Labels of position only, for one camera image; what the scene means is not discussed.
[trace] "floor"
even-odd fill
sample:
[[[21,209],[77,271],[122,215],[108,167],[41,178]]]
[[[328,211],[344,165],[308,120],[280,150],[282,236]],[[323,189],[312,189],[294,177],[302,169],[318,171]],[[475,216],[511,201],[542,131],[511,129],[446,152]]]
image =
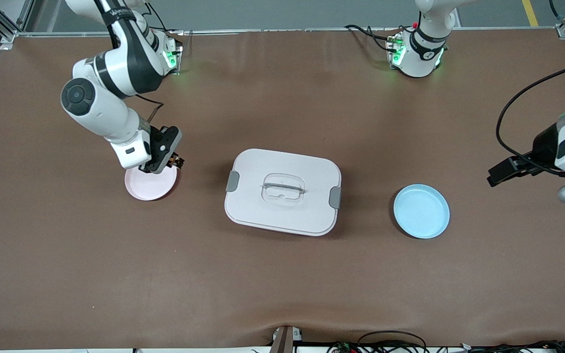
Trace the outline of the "floor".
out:
[[[349,24],[397,27],[417,20],[413,0],[153,0],[167,28],[185,30],[341,28]],[[529,20],[525,4],[531,3]],[[0,0],[17,21],[23,0]],[[565,0],[556,0],[565,13]],[[458,9],[462,27],[553,26],[548,0],[480,0]],[[153,25],[159,22],[148,16]],[[105,32],[99,23],[77,16],[64,0],[34,0],[26,30],[50,33]]]

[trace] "yellow stripe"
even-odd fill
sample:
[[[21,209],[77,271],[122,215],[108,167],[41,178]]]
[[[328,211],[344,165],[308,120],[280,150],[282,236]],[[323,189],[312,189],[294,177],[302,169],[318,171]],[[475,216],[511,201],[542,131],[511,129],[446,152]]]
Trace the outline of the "yellow stripe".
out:
[[[527,18],[529,19],[529,25],[531,25],[531,27],[537,27],[538,19],[536,18],[536,13],[533,12],[533,6],[531,6],[531,0],[522,0],[522,6],[524,6],[524,12],[527,13]]]

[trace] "blue plate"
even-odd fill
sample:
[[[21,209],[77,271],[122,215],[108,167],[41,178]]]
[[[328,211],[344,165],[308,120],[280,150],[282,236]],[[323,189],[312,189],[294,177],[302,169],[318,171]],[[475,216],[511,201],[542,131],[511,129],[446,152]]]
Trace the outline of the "blue plate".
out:
[[[394,216],[405,232],[416,238],[431,239],[446,230],[450,210],[438,190],[428,185],[414,184],[396,195]]]

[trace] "round plate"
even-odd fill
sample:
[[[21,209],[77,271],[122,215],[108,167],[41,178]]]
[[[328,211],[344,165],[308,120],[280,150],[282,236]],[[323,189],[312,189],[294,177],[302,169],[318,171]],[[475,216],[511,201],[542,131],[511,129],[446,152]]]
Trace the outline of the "round plate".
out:
[[[396,195],[394,216],[405,232],[416,238],[430,239],[446,230],[450,210],[438,190],[414,184]]]
[[[139,168],[130,168],[126,170],[126,189],[139,200],[160,199],[173,188],[177,176],[177,168],[165,167],[160,174],[144,173]]]

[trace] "brown tabletop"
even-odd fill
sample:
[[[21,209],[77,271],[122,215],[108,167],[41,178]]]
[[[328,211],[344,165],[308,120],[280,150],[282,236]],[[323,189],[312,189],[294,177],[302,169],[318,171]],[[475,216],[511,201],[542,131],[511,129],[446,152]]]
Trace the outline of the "brown tabletop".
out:
[[[146,96],[184,130],[177,189],[141,202],[101,137],[61,109],[72,65],[107,38],[17,38],[0,53],[0,349],[261,345],[408,330],[432,345],[565,339],[564,179],[490,188],[509,156],[496,118],[525,85],[565,67],[552,29],[457,31],[428,78],[390,71],[345,32],[195,36],[180,76]],[[565,111],[565,77],[525,94],[504,136],[530,149]],[[154,105],[126,101],[142,116]],[[337,224],[302,237],[231,222],[234,158],[264,148],[334,161]],[[440,237],[406,237],[392,199],[439,190]]]

